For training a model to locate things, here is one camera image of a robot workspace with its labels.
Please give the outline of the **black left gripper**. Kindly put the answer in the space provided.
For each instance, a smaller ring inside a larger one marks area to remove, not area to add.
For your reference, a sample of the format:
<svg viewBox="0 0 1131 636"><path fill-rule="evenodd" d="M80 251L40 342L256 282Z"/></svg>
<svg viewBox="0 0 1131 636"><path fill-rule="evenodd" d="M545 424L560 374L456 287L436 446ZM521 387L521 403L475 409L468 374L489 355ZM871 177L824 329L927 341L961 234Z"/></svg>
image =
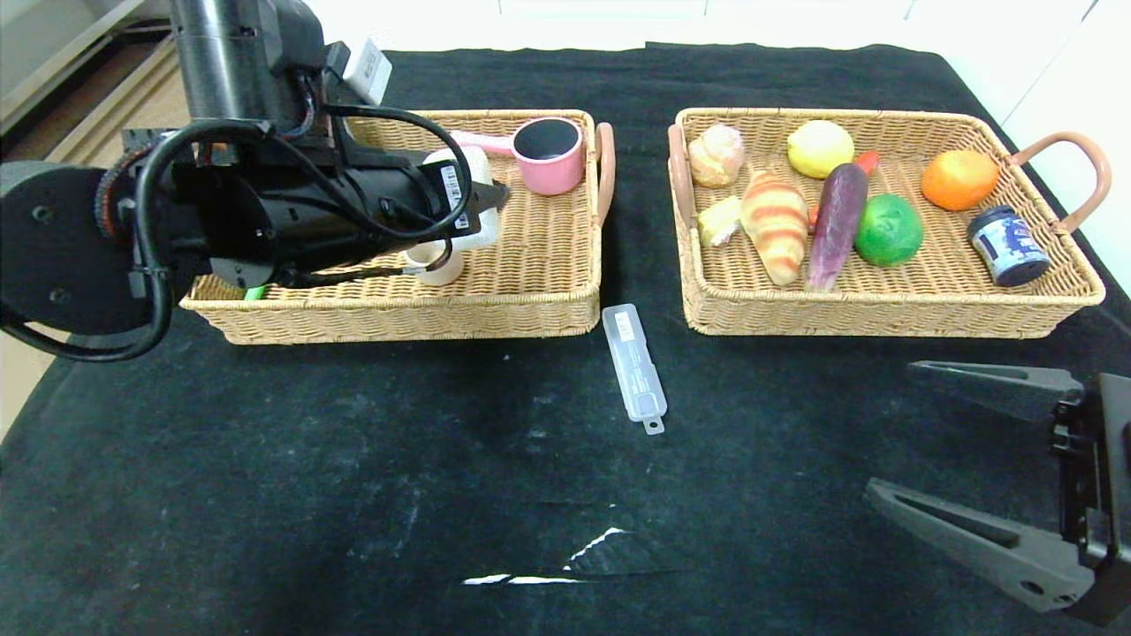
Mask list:
<svg viewBox="0 0 1131 636"><path fill-rule="evenodd" d="M492 180L482 184L482 152L464 148L469 187L459 182L460 164L449 148L432 152L395 149L382 153L379 167L360 167L359 206L383 227L416 233L392 235L397 251L417 250L425 264L452 243L452 251L478 250L482 246L482 213L501 209L510 198L508 184Z"/></svg>

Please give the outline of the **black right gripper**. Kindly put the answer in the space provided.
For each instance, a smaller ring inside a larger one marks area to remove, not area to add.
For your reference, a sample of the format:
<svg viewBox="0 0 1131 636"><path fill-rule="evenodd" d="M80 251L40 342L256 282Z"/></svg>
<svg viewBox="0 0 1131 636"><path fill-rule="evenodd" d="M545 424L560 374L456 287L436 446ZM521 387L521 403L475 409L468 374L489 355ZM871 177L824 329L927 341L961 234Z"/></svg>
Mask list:
<svg viewBox="0 0 1131 636"><path fill-rule="evenodd" d="M1130 380L1103 372L1093 390L1061 367L920 360L906 372L938 394L1019 421L1051 422L1059 459L1057 533L869 479L864 496L913 536L1034 611L1067 609L1114 624L1130 600Z"/></svg>

